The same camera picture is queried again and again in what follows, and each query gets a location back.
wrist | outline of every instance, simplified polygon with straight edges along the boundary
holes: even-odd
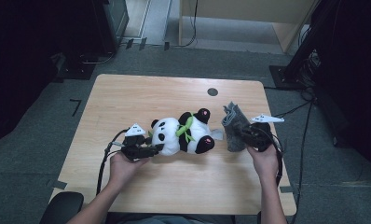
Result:
[[[276,176],[260,176],[259,179],[262,187],[274,186],[276,188]]]
[[[109,181],[106,186],[107,190],[112,191],[115,194],[119,194],[119,192],[122,190],[122,184],[113,183]]]

person's left hand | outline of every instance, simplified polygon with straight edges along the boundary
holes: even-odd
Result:
[[[119,192],[131,180],[136,171],[148,161],[150,161],[149,158],[144,158],[137,162],[130,162],[121,152],[114,154],[110,158],[110,178],[107,185]]]

table top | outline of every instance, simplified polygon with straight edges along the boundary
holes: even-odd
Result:
[[[211,96],[208,89],[218,94]],[[65,191],[80,192],[89,203],[95,197],[103,151],[121,130],[138,123],[151,129],[154,119],[179,118],[184,112],[211,111],[211,130],[224,128],[224,105],[239,105],[246,117],[270,115],[263,85],[258,81],[187,77],[99,75],[79,122],[58,178]],[[103,186],[109,163],[103,173]],[[285,165],[281,187],[290,186]],[[54,189],[52,196],[63,191]],[[284,214],[295,213],[292,192],[280,192]],[[143,166],[110,208],[117,212],[255,215],[261,187],[246,150],[227,151],[227,141],[215,140],[204,154],[183,151],[157,155]]]

stuffed panda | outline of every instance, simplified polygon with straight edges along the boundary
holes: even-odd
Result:
[[[201,154],[214,148],[214,140],[208,127],[210,111],[202,108],[198,113],[185,112],[179,119],[155,119],[151,123],[151,145],[163,144],[159,152],[171,156],[182,150],[191,154]]]

floor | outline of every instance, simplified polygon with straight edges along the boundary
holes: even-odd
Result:
[[[161,50],[160,46],[165,41],[169,41],[171,46],[177,44],[176,9],[179,0],[173,0],[166,32],[169,0],[144,0],[144,3],[142,0],[127,1],[140,4],[141,8],[131,9],[129,5],[132,17],[135,12],[141,13],[139,19],[131,20],[129,28],[136,28],[132,32],[128,30],[127,38],[134,38],[135,42],[147,38],[148,44],[159,46],[147,46],[144,50],[121,47],[107,63],[96,65],[91,80],[52,82],[42,91],[17,128],[0,140],[0,223],[38,223],[40,220],[52,193],[52,185],[71,146],[93,82],[99,74],[258,80],[266,87],[273,87],[268,66],[285,65],[292,58],[279,49],[270,24],[259,22],[254,25],[256,28],[253,32],[238,35],[232,30],[227,31],[232,29],[229,24],[234,21],[209,23],[198,19],[198,41],[191,46],[196,49]],[[150,2],[147,13],[145,1]],[[217,23],[217,28],[210,31],[214,35],[205,32],[202,26],[204,22],[211,26],[213,22]],[[266,90],[266,94],[274,115],[305,103],[297,91]],[[81,102],[80,107],[76,106],[74,99]],[[328,124],[324,122],[323,112],[317,105],[311,108],[305,150],[301,150],[307,114],[308,108],[302,107],[286,116],[285,123],[275,124],[276,132],[286,148],[285,167],[295,197],[302,187],[295,223],[371,223],[370,162],[351,148],[332,146]],[[301,174],[303,182],[299,186]],[[256,218],[237,216],[236,221],[237,224],[254,224]]]
[[[128,0],[130,23],[123,41],[133,38],[135,43],[140,43],[146,38],[146,44],[169,42],[171,46],[178,46],[179,4],[180,0],[172,0],[172,6],[170,0]],[[185,45],[193,35],[193,18],[182,20],[182,45]],[[190,48],[284,54],[270,22],[197,18],[196,27],[196,40]],[[308,27],[305,25],[301,34]],[[295,41],[286,53],[294,55],[297,48]]]

